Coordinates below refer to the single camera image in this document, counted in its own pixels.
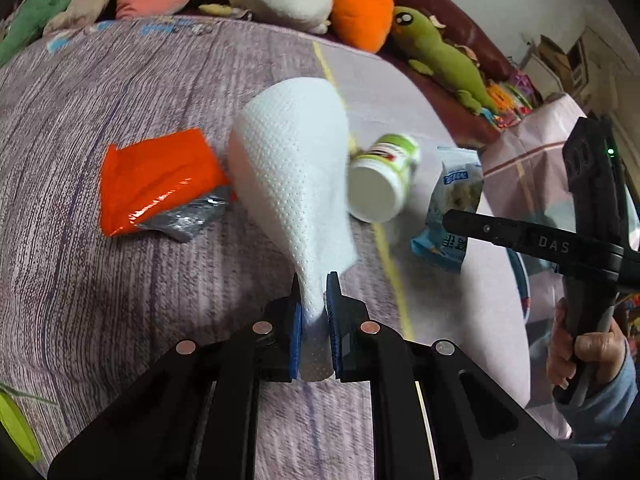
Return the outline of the person's right hand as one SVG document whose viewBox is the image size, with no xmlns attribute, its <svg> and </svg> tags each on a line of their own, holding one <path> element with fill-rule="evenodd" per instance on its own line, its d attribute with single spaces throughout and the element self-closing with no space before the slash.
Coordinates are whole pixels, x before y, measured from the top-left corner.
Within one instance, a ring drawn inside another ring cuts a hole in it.
<svg viewBox="0 0 640 480">
<path fill-rule="evenodd" d="M 620 326 L 612 320 L 604 332 L 586 333 L 576 338 L 570 336 L 565 326 L 567 303 L 560 299 L 555 306 L 551 338 L 548 347 L 547 377 L 554 386 L 568 387 L 568 381 L 577 372 L 574 356 L 594 366 L 594 384 L 603 388 L 620 372 L 626 355 L 626 338 Z"/>
</svg>

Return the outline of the blue sleeve forearm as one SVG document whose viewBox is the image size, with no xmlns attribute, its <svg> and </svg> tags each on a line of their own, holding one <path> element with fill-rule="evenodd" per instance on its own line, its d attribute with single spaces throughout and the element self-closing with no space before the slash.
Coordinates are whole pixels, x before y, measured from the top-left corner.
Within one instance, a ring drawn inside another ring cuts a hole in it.
<svg viewBox="0 0 640 480">
<path fill-rule="evenodd" d="M 574 460 L 586 462 L 603 452 L 623 422 L 638 393 L 636 369 L 630 356 L 625 356 L 617 376 L 582 406 L 554 402 L 572 428 L 569 439 L 561 442 Z"/>
</svg>

